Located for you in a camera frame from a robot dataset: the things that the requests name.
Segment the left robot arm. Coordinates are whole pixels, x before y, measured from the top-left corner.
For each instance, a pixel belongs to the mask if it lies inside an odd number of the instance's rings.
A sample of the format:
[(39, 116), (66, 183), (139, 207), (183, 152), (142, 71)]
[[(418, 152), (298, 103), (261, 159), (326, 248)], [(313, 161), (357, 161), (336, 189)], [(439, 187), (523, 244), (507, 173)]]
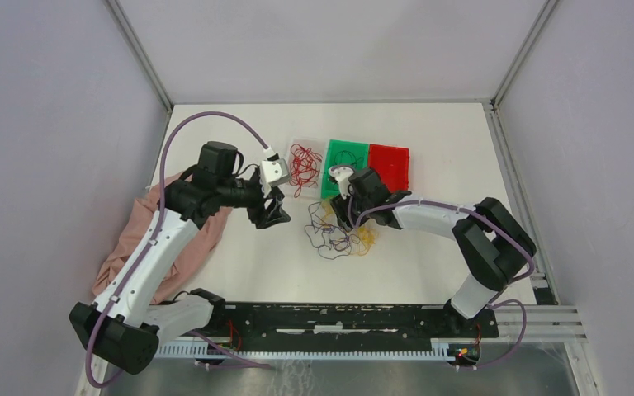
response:
[(77, 303), (69, 321), (87, 351), (120, 370), (137, 375), (163, 344), (192, 330), (214, 336), (225, 329), (220, 297), (193, 294), (180, 302), (152, 306), (155, 292), (186, 245), (223, 208), (244, 208), (257, 229), (291, 220), (282, 209), (280, 185), (291, 176), (286, 160), (272, 149), (249, 179), (236, 165), (244, 156), (231, 145), (210, 141), (199, 159), (167, 186), (148, 231), (112, 283), (90, 304)]

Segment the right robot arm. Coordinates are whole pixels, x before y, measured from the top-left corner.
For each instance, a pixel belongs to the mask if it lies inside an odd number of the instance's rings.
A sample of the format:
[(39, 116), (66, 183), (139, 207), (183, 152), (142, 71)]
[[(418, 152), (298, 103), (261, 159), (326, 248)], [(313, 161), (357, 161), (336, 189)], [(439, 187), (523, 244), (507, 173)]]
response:
[(532, 274), (537, 246), (497, 199), (472, 205), (390, 191), (371, 167), (356, 170), (336, 165), (328, 170), (338, 194), (329, 200), (340, 227), (351, 231), (368, 221), (391, 229), (420, 231), (454, 241), (469, 274), (447, 301), (446, 330), (464, 337), (477, 324), (476, 315), (513, 283)]

